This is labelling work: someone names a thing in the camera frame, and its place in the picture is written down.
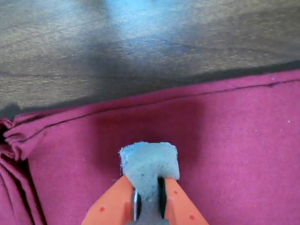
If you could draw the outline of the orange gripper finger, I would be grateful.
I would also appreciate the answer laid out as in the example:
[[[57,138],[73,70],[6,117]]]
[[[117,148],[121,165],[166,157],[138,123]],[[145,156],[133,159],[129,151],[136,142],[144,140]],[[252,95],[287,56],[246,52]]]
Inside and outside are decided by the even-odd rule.
[[[208,225],[209,223],[173,178],[158,179],[159,210],[170,225]]]
[[[141,197],[128,178],[119,178],[89,209],[83,225],[126,225],[136,222]]]

